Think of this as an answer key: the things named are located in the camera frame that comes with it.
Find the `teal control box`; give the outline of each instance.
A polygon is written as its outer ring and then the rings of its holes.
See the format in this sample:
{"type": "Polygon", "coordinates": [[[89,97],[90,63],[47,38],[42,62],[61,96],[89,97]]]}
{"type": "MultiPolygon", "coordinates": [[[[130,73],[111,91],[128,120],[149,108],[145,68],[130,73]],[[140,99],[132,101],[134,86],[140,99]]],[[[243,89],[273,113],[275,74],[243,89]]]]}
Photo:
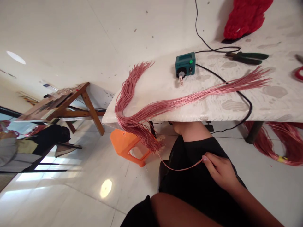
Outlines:
{"type": "Polygon", "coordinates": [[[195,74],[196,57],[195,52],[184,54],[176,57],[176,76],[179,78],[179,74],[182,77],[195,74]]]}

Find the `plastic stool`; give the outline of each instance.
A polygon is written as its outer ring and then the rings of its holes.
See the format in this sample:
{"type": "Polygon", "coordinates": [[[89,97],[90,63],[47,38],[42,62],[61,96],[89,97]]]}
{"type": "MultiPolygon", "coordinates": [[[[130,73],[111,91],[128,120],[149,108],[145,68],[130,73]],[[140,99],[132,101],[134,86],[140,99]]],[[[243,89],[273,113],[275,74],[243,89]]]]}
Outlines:
{"type": "Polygon", "coordinates": [[[145,160],[150,155],[150,150],[141,159],[137,159],[130,154],[130,150],[140,141],[136,135],[115,129],[110,134],[110,140],[119,156],[138,164],[140,167],[145,166],[145,160]]]}

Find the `clip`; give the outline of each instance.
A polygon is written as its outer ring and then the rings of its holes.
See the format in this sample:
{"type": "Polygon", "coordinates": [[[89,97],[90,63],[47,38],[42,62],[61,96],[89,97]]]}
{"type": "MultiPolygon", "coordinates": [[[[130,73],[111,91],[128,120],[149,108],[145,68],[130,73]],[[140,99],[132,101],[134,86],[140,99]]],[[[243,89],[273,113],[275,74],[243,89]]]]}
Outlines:
{"type": "Polygon", "coordinates": [[[279,156],[279,158],[278,158],[278,162],[281,162],[281,163],[284,163],[284,160],[288,160],[288,158],[286,158],[286,157],[283,157],[283,156],[279,156]]]}

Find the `green-handled pliers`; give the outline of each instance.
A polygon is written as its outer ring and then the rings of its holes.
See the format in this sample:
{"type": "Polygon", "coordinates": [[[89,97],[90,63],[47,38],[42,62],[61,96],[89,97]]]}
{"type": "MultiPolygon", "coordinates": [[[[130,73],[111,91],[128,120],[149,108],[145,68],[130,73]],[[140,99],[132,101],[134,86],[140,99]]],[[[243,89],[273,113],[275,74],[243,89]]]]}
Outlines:
{"type": "Polygon", "coordinates": [[[260,65],[262,63],[261,60],[265,60],[269,57],[266,54],[260,53],[226,53],[225,56],[232,57],[234,61],[242,62],[249,65],[260,65]]]}

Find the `table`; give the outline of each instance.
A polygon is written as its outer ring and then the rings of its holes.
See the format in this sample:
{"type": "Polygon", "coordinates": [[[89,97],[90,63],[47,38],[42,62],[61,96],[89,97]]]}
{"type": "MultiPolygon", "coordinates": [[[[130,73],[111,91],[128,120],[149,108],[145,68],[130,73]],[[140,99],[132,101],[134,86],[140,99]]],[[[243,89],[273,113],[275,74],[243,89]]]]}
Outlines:
{"type": "MultiPolygon", "coordinates": [[[[22,114],[16,122],[50,122],[54,118],[76,118],[90,117],[93,119],[96,127],[101,135],[105,130],[100,122],[99,116],[103,116],[104,112],[98,112],[88,96],[86,88],[89,82],[79,84],[74,88],[65,88],[52,93],[50,97],[44,98],[42,101],[33,106],[30,110],[22,114]],[[73,107],[76,111],[68,111],[66,108],[78,97],[81,96],[88,110],[82,110],[73,107]]],[[[66,121],[72,133],[76,131],[70,121],[66,121]]]]}
{"type": "MultiPolygon", "coordinates": [[[[296,21],[288,28],[277,29],[273,26],[266,30],[260,29],[233,44],[242,47],[242,52],[258,52],[270,56],[261,65],[265,70],[270,69],[266,75],[272,78],[268,86],[242,91],[253,104],[253,111],[248,120],[258,121],[257,128],[264,121],[303,122],[303,83],[294,77],[294,71],[302,67],[294,57],[295,54],[303,55],[303,32],[300,31],[301,24],[296,21]]],[[[210,45],[214,49],[227,46],[219,42],[212,42],[210,45]]],[[[124,110],[124,115],[132,116],[155,101],[183,97],[221,83],[213,74],[196,67],[195,74],[185,77],[184,85],[179,86],[175,75],[176,56],[203,49],[206,49],[205,46],[189,48],[154,59],[155,64],[146,70],[137,82],[134,97],[124,110]]],[[[247,75],[256,68],[232,61],[223,53],[215,52],[196,54],[196,63],[209,68],[226,81],[247,75]]],[[[119,92],[120,90],[102,119],[103,124],[114,128],[120,128],[114,113],[119,92]]],[[[246,116],[248,109],[248,105],[234,92],[208,96],[150,120],[240,121],[246,116]]]]}

